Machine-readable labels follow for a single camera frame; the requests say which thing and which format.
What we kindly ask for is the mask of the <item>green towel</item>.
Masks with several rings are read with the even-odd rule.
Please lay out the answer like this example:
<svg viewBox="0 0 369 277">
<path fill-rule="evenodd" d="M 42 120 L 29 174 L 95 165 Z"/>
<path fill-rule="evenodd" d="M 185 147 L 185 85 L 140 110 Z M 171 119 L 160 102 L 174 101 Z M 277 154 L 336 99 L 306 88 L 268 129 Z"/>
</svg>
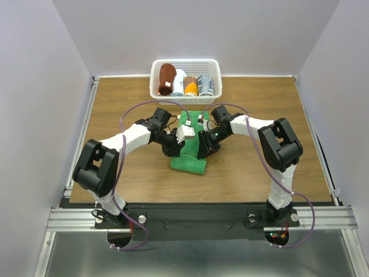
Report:
<svg viewBox="0 0 369 277">
<path fill-rule="evenodd" d="M 171 158 L 170 168 L 173 170 L 204 175 L 206 159 L 197 158 L 199 150 L 198 132 L 204 129 L 202 125 L 198 124 L 198 117 L 201 115 L 201 111 L 189 111 L 189 114 L 191 127 L 195 131 L 195 138 L 185 140 L 185 146 L 180 150 L 180 156 Z"/>
</svg>

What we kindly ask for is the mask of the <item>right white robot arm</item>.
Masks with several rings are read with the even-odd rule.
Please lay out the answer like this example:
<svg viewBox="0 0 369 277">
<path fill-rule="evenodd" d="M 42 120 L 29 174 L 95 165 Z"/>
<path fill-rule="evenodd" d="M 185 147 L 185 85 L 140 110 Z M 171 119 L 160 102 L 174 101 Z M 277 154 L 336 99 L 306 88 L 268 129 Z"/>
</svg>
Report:
<svg viewBox="0 0 369 277">
<path fill-rule="evenodd" d="M 216 123 L 213 129 L 203 114 L 198 116 L 197 124 L 204 129 L 198 132 L 197 158 L 204 159 L 216 153 L 220 142 L 233 134 L 258 140 L 261 148 L 256 149 L 257 154 L 272 179 L 265 218 L 272 225 L 286 221 L 293 208 L 293 175 L 303 154 L 303 147 L 288 120 L 262 120 L 242 113 L 232 115 L 223 105 L 215 108 L 211 116 Z"/>
</svg>

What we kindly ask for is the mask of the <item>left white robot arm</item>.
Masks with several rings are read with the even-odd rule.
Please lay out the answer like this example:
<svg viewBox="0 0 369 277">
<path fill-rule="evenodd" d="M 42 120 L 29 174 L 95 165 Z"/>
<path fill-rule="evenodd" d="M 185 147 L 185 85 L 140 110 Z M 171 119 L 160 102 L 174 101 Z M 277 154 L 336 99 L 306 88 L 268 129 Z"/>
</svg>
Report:
<svg viewBox="0 0 369 277">
<path fill-rule="evenodd" d="M 105 140 L 88 140 L 78 158 L 72 179 L 87 190 L 97 201 L 103 213 L 94 212 L 100 222 L 108 222 L 115 227 L 123 227 L 128 222 L 124 210 L 126 202 L 115 194 L 117 173 L 122 171 L 125 156 L 135 149 L 152 142 L 161 145 L 167 157 L 178 157 L 185 146 L 185 139 L 193 136 L 191 122 L 167 131 L 172 114 L 157 108 L 147 119 L 139 119 L 127 130 Z"/>
</svg>

